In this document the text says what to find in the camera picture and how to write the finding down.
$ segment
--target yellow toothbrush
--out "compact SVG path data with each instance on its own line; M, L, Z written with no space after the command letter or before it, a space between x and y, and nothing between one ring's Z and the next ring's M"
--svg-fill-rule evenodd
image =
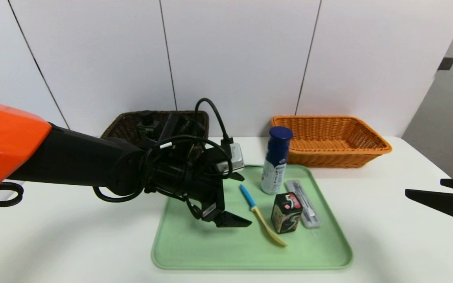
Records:
M251 207L251 211L254 212L257 215L257 217L261 220L261 222L263 223L263 226L265 226L265 229L267 230L268 235L270 235L270 237L272 237L272 239L274 239L280 245L287 247L288 244L286 244L286 242L284 242L281 238L279 238L279 236L277 236L277 234L274 231L272 231L272 229L270 229L270 227L268 227L268 224L265 222L265 219L263 219L263 216L261 215L260 210L256 206L255 201L249 194L246 187L243 184L241 184L240 188L241 188L242 194L244 195L244 197L246 197L246 200L248 201L248 203Z

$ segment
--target basket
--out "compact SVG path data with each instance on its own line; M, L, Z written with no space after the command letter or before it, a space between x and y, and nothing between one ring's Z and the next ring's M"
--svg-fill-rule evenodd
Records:
M293 131L288 163L359 168L392 147L365 122L350 116L275 116L272 126Z
M139 145L141 138L136 126L141 120L141 113L142 111L136 111L118 115L118 117L111 123L111 125L109 125L108 129L104 131L101 138L122 138L133 145ZM186 118L195 118L194 111L154 111L152 113L152 118L155 121L161 122L170 113L176 113L185 116ZM205 128L205 134L203 138L207 138L209 132L209 115L207 115L207 112L205 111L198 111L197 120ZM194 147L191 154L192 159L196 159L202 153L202 151L203 150L200 145Z

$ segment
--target black box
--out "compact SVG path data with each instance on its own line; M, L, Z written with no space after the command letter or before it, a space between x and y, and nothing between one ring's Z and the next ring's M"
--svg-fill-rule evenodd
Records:
M277 233L295 231L300 221L302 210L302 204L294 193L288 192L275 195L271 217L275 231Z

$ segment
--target blue toothbrush handle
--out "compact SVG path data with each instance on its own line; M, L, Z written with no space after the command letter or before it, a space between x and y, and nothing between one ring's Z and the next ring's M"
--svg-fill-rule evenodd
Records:
M242 194L244 195L244 197L248 201L250 208L255 207L256 203L253 200L253 198L251 197L251 195L249 194L248 190L246 190L246 187L243 184L241 184L239 187L241 188Z

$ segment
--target green tray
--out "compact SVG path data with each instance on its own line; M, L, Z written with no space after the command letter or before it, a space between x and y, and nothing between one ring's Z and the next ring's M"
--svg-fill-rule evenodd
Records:
M268 224L274 196L261 191L262 168L248 167L240 172L242 182ZM153 244L152 258L163 269L339 269L352 262L352 250L316 181L306 167L288 165L285 180L300 180L318 216L319 228L298 224L295 232L279 235L288 247L268 238L262 224L244 199L234 180L224 181L227 211L251 220L246 228L216 228L213 222L194 219L186 204L169 199Z

